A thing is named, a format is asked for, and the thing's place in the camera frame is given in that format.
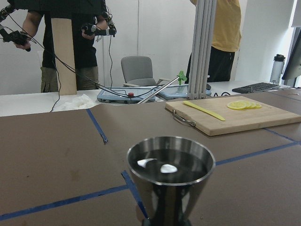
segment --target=wooden cutting board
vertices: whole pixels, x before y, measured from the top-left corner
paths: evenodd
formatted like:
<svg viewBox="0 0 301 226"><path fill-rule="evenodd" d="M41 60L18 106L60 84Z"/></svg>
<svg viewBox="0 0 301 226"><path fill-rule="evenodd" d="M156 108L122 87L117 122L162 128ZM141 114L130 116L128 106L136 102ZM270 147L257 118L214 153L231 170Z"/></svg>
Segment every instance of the wooden cutting board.
<svg viewBox="0 0 301 226"><path fill-rule="evenodd" d="M262 108L232 110L227 107L227 103L238 100L256 102L261 104ZM301 122L301 115L242 96L191 100L191 102L220 114L225 121L189 107L183 104L183 101L167 102L165 108L171 112L175 109L177 115L195 121L196 128L209 136Z"/></svg>

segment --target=metal cup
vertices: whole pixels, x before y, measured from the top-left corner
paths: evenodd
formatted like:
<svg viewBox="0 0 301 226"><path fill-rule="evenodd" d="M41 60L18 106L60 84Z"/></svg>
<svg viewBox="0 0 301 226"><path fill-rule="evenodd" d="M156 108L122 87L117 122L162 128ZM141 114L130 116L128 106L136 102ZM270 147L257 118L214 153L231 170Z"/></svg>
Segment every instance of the metal cup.
<svg viewBox="0 0 301 226"><path fill-rule="evenodd" d="M182 137L153 137L127 152L132 179L148 214L143 226L191 226L191 213L215 167L212 153Z"/></svg>

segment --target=wooden post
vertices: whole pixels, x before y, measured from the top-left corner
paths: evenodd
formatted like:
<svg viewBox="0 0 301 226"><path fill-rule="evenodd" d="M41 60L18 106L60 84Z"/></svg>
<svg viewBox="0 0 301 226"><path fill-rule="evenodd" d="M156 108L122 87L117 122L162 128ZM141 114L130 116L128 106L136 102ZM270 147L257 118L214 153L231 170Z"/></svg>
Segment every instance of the wooden post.
<svg viewBox="0 0 301 226"><path fill-rule="evenodd" d="M75 69L71 19L52 18L51 24L56 56ZM58 59L55 59L55 64L62 85L60 95L77 94L75 73L70 71Z"/></svg>

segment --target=person in yellow shirt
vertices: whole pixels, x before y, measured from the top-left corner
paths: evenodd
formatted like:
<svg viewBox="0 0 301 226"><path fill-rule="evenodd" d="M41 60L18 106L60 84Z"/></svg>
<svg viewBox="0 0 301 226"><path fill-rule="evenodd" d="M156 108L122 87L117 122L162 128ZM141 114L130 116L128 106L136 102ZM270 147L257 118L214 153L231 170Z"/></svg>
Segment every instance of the person in yellow shirt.
<svg viewBox="0 0 301 226"><path fill-rule="evenodd" d="M194 5L198 0L190 0ZM240 45L240 4L239 0L217 0L214 33L207 82L229 81L235 52ZM189 58L186 77L190 73Z"/></svg>

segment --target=water bottle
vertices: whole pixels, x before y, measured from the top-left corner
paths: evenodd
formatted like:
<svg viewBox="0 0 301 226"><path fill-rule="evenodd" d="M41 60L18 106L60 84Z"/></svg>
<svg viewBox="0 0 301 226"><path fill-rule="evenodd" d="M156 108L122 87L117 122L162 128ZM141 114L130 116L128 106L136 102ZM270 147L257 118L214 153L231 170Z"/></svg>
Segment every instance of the water bottle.
<svg viewBox="0 0 301 226"><path fill-rule="evenodd" d="M274 64L271 74L271 79L269 80L273 84L279 84L281 74L283 74L283 68L284 68L284 55L277 54L274 57Z"/></svg>

